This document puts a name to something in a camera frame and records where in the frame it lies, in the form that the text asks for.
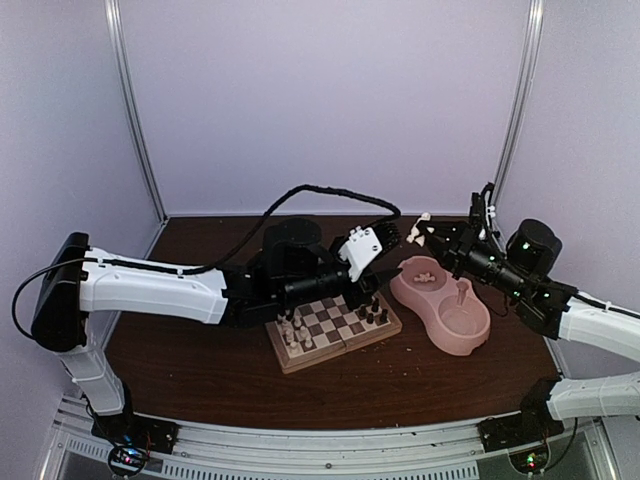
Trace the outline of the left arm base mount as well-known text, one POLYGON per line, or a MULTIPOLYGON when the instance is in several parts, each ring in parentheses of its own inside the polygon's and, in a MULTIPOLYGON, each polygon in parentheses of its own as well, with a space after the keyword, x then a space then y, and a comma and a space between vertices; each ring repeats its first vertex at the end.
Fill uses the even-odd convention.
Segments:
POLYGON ((98 416, 91 428, 91 434, 98 438, 163 454, 173 452, 178 431, 175 422, 138 415, 98 416))

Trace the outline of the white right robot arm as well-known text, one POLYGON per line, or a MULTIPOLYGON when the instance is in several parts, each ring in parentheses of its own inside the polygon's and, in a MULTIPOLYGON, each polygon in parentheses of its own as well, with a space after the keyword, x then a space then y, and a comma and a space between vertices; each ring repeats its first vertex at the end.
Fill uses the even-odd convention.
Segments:
POLYGON ((519 440, 569 419, 638 415, 639 314, 552 279, 562 243, 547 225, 526 219, 505 246, 486 219, 423 215, 412 231, 446 271, 499 290, 532 332, 560 342, 567 370, 537 381, 523 398, 512 423, 519 440))

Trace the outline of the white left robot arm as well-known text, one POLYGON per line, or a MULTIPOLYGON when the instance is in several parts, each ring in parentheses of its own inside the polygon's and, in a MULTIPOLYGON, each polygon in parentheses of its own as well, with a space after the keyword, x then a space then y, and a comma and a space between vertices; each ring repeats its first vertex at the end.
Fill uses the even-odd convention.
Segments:
POLYGON ((291 319, 304 304, 341 297, 351 310, 372 303, 397 270, 372 265, 400 242, 392 222, 356 227, 321 244, 320 226, 290 218, 267 228, 258 253, 244 266, 221 260, 188 266, 127 258, 70 234, 42 280, 30 335, 58 354, 94 414, 123 444, 137 442, 144 424, 132 411, 129 389, 94 346, 85 321, 94 312, 120 311, 254 327, 291 319))

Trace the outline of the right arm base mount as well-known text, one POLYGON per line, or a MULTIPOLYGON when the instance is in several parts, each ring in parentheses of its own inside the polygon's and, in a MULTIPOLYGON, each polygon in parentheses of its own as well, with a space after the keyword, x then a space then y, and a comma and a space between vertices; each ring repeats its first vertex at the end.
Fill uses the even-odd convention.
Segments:
POLYGON ((486 453, 540 443, 564 432, 564 424, 534 413, 490 417, 477 424, 486 453))

